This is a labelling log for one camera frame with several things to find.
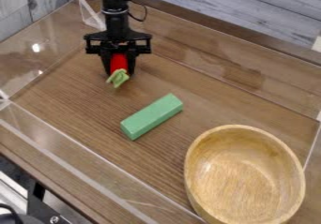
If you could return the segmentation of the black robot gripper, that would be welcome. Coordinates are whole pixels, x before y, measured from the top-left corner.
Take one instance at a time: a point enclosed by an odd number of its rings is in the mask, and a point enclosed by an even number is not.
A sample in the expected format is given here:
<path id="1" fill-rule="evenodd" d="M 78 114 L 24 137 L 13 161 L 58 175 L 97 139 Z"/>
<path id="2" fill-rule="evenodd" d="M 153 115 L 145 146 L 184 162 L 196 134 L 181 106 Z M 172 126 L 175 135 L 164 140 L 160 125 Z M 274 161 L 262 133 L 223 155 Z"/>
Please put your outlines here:
<path id="1" fill-rule="evenodd" d="M 100 54 L 106 75 L 110 74 L 110 54 L 108 52 L 127 52 L 128 74 L 132 75 L 136 55 L 151 53 L 151 34 L 131 29 L 131 14 L 125 10 L 101 11 L 101 13 L 105 17 L 105 30 L 84 35 L 85 51 L 89 54 Z"/>

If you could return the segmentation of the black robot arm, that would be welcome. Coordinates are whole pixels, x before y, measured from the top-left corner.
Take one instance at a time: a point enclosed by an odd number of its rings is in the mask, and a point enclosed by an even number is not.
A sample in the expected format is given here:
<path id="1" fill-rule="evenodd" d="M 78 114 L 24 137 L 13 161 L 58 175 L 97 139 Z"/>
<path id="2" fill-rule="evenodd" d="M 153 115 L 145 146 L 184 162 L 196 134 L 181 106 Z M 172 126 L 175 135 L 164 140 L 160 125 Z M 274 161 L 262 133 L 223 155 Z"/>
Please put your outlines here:
<path id="1" fill-rule="evenodd" d="M 129 27 L 128 2 L 131 0 L 101 0 L 101 14 L 105 17 L 105 30 L 85 34 L 86 54 L 97 54 L 108 76 L 124 69 L 131 76 L 135 60 L 140 54 L 151 53 L 151 34 L 136 32 Z"/>

